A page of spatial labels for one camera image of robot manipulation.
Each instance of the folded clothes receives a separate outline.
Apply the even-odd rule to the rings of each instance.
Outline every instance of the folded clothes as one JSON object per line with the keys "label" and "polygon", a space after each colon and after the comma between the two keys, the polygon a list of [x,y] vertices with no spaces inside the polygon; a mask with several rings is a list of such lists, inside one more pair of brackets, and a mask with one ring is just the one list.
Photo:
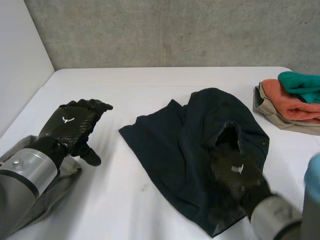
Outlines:
{"label": "folded clothes", "polygon": [[265,95],[283,117],[320,124],[320,104],[305,103],[286,92],[277,79],[266,79],[262,82]]}
{"label": "folded clothes", "polygon": [[285,71],[279,74],[278,80],[293,97],[308,104],[320,103],[320,76]]}
{"label": "folded clothes", "polygon": [[289,120],[283,117],[266,96],[261,82],[254,89],[253,108],[265,115],[271,123],[281,130],[320,136],[320,124]]}
{"label": "folded clothes", "polygon": [[[0,157],[0,166],[20,149],[35,143],[37,140],[38,137],[32,135],[20,140],[15,146]],[[67,193],[71,191],[81,173],[82,168],[80,164],[72,157],[66,157],[61,164],[59,174],[50,183],[43,194],[36,200],[24,218],[20,222],[17,222],[12,234],[26,226],[35,224],[48,217]]]}
{"label": "folded clothes", "polygon": [[187,105],[171,100],[119,132],[162,195],[211,237],[246,215],[209,167],[209,151],[224,151],[252,154],[263,169],[269,137],[233,95],[194,92]]}

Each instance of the blue object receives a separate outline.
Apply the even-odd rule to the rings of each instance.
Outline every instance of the blue object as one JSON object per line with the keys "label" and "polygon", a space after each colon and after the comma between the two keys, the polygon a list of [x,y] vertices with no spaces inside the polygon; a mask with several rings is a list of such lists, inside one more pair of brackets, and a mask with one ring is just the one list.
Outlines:
{"label": "blue object", "polygon": [[320,203],[320,153],[311,158],[304,175],[304,181],[305,190],[315,202]]}
{"label": "blue object", "polygon": [[278,75],[278,80],[293,97],[308,104],[320,103],[320,75],[285,71]]}

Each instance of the orange towel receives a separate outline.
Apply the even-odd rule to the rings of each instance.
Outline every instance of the orange towel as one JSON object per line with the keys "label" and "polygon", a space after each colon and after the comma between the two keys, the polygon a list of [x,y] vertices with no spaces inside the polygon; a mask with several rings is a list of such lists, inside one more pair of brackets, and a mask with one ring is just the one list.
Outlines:
{"label": "orange towel", "polygon": [[320,103],[305,103],[291,96],[277,79],[262,82],[265,95],[286,119],[320,124]]}

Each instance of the teal towel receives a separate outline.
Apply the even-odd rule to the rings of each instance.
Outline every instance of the teal towel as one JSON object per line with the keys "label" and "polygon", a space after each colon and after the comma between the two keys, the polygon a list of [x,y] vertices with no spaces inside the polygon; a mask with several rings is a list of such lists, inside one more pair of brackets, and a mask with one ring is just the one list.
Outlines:
{"label": "teal towel", "polygon": [[320,103],[320,76],[285,71],[279,74],[279,82],[294,97],[306,103]]}

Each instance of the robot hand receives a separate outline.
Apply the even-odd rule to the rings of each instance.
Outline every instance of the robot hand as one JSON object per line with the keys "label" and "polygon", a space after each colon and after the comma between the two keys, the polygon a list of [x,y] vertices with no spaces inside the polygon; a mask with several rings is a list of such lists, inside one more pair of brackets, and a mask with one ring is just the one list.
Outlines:
{"label": "robot hand", "polygon": [[272,196],[262,170],[256,166],[251,154],[215,149],[209,157],[214,178],[239,202],[249,218],[259,202]]}
{"label": "robot hand", "polygon": [[99,100],[71,101],[52,114],[39,134],[39,139],[50,137],[66,149],[66,155],[80,156],[89,165],[101,164],[100,157],[87,144],[102,114],[113,107]]}

